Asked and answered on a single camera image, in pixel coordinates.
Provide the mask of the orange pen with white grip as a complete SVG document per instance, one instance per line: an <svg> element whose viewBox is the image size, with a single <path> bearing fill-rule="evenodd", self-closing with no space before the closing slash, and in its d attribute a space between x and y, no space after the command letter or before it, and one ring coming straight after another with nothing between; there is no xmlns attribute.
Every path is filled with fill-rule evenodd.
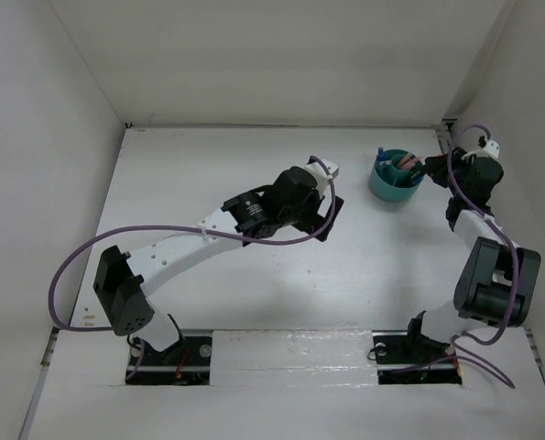
<svg viewBox="0 0 545 440"><path fill-rule="evenodd" d="M397 168L400 171L410 171L418 161L420 161L419 157L411 157L408 154L399 161Z"/></svg>

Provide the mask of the teal round divided organizer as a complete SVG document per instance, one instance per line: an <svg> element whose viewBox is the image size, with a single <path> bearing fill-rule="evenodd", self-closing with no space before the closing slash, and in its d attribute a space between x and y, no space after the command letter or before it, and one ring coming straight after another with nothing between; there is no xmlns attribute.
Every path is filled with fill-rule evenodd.
<svg viewBox="0 0 545 440"><path fill-rule="evenodd" d="M410 184L410 176L420 171L421 160L411 170L399 170L397 165L406 155L418 157L403 149L384 149L386 155L386 167L382 174L377 172L376 159L374 161L368 187L372 193L382 201L389 203L402 203L407 201L419 188Z"/></svg>

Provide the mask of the clear blue-capped glue bottle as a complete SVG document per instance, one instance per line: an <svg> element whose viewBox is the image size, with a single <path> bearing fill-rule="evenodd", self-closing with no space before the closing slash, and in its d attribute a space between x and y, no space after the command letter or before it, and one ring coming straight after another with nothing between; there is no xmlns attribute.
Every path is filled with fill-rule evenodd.
<svg viewBox="0 0 545 440"><path fill-rule="evenodd" d="M379 174L383 173L384 168L386 167L386 155L385 151L382 147L379 147L376 154L376 166L377 166L377 172Z"/></svg>

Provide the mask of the blue black highlighter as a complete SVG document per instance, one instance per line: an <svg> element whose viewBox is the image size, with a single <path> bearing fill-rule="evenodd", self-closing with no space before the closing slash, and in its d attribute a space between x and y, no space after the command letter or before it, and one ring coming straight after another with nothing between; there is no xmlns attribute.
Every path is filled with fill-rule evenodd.
<svg viewBox="0 0 545 440"><path fill-rule="evenodd" d="M410 176L410 184L412 187L419 185L424 177L424 172L422 170L415 172Z"/></svg>

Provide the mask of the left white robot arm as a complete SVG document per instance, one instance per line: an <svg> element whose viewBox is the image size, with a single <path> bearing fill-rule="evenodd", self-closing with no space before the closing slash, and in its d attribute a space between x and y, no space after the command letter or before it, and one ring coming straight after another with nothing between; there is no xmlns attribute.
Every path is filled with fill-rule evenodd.
<svg viewBox="0 0 545 440"><path fill-rule="evenodd" d="M282 171L269 184L225 201L196 226L172 226L171 236L130 251L112 246L99 258L93 289L116 336L134 336L163 363L182 355L174 318L150 301L164 284L205 260L249 244L275 245L291 226L305 240L325 241L343 206L334 188L339 174L327 159Z"/></svg>

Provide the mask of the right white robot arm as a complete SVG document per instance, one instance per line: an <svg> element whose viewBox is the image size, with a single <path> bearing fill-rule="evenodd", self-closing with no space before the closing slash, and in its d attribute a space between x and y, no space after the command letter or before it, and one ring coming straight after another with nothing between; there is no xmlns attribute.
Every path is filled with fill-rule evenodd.
<svg viewBox="0 0 545 440"><path fill-rule="evenodd" d="M504 177L496 157L456 148L426 158L418 175L450 190L445 216L470 250L452 300L412 318L402 338L405 355L422 361L444 354L454 336L479 326L494 327L494 341L506 329L521 327L529 314L541 256L518 246L496 223L488 204Z"/></svg>

